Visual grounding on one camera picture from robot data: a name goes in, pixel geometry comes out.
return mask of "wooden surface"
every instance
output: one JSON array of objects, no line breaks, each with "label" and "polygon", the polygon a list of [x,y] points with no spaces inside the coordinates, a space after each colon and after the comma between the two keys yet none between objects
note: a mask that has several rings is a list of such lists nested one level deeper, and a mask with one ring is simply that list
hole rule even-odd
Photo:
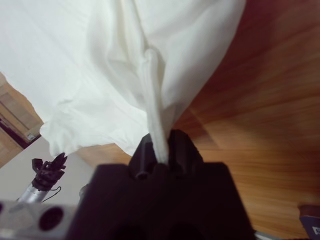
[{"label": "wooden surface", "polygon": [[18,155],[23,149],[0,128],[0,168]]},{"label": "wooden surface", "polygon": [[[306,237],[298,205],[320,205],[320,1],[249,0],[224,60],[176,124],[225,162],[254,229]],[[114,145],[91,165],[127,163]]]}]

